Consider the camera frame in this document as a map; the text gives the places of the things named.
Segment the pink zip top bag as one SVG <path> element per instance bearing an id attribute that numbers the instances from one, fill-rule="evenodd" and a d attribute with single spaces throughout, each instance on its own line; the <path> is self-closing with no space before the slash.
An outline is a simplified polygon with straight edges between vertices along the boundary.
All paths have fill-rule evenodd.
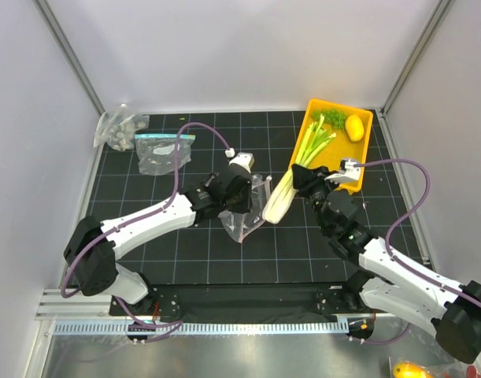
<path id="1" fill-rule="evenodd" d="M 271 175 L 253 174 L 250 211 L 243 214 L 224 211 L 219 215 L 225 231 L 235 242 L 242 243 L 248 235 L 264 224 L 262 213 L 272 193 L 271 182 Z"/>

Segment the green leek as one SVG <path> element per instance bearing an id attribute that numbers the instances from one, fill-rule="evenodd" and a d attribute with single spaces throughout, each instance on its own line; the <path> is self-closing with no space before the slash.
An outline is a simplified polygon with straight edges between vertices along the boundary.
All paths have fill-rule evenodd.
<path id="1" fill-rule="evenodd" d="M 319 118 L 314 120 L 304 130 L 304 134 L 296 148 L 294 164 L 308 168 L 336 137 L 335 132 L 330 132 L 324 127 L 325 121 L 325 115 L 320 113 Z M 293 187 L 293 178 L 293 169 L 290 166 L 273 190 L 263 210 L 262 216 L 265 221 L 271 224 L 278 224 L 289 210 L 296 195 L 296 190 Z"/>

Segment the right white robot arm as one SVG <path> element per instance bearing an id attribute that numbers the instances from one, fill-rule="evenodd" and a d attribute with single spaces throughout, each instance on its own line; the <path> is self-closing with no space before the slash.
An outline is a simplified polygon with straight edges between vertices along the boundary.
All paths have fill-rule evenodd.
<path id="1" fill-rule="evenodd" d="M 390 313 L 434 337 L 451 357 L 473 363 L 481 353 L 481 284 L 434 272 L 357 222 L 357 206 L 338 186 L 357 178 L 362 166 L 343 161 L 339 171 L 291 167 L 293 188 L 311 202 L 322 235 L 339 258 L 358 268 L 342 293 L 345 307 Z"/>

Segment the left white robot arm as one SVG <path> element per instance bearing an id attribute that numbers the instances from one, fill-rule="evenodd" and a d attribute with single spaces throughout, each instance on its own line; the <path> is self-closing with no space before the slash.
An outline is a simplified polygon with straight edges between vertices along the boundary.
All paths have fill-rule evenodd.
<path id="1" fill-rule="evenodd" d="M 142 274 L 120 264 L 120 259 L 160 236 L 221 213 L 248 213 L 252 208 L 251 169 L 233 161 L 193 187 L 181 189 L 154 206 L 117 219 L 83 218 L 64 251 L 68 271 L 64 281 L 75 280 L 84 296 L 111 295 L 123 300 L 138 315 L 155 304 L 155 291 Z"/>

